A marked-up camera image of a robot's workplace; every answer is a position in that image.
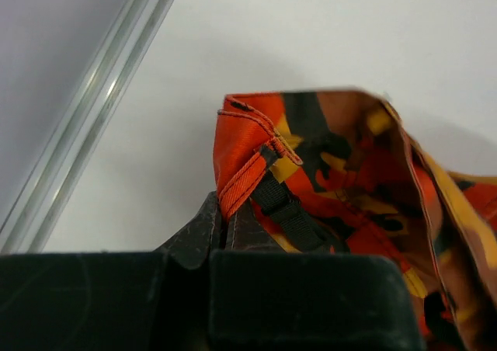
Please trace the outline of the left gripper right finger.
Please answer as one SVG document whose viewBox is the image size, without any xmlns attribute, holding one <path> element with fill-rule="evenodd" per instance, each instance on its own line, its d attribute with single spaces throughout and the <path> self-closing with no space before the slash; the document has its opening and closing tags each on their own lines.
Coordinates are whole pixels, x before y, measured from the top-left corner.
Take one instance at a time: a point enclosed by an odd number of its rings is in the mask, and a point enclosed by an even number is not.
<svg viewBox="0 0 497 351">
<path fill-rule="evenodd" d="M 288 253 L 244 207 L 214 215 L 213 350 L 423 350 L 397 266 L 378 255 Z"/>
</svg>

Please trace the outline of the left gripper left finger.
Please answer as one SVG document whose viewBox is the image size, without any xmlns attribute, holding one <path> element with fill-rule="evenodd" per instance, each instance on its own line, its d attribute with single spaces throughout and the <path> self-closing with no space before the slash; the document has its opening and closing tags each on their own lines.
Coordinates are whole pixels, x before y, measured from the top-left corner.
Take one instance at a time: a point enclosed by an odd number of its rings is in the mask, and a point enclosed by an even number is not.
<svg viewBox="0 0 497 351">
<path fill-rule="evenodd" d="M 146 252 L 1 258 L 3 350 L 206 350 L 207 257 L 220 224 L 210 193 Z"/>
</svg>

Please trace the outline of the orange camouflage trousers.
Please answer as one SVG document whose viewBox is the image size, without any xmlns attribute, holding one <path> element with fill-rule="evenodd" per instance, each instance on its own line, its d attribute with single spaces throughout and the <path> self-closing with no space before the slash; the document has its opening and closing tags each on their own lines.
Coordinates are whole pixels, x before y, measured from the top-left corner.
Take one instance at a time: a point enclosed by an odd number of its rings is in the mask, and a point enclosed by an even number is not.
<svg viewBox="0 0 497 351">
<path fill-rule="evenodd" d="M 214 175 L 230 245 L 247 217 L 286 252 L 383 256 L 431 350 L 496 348 L 496 180 L 441 167 L 386 99 L 228 95 Z"/>
</svg>

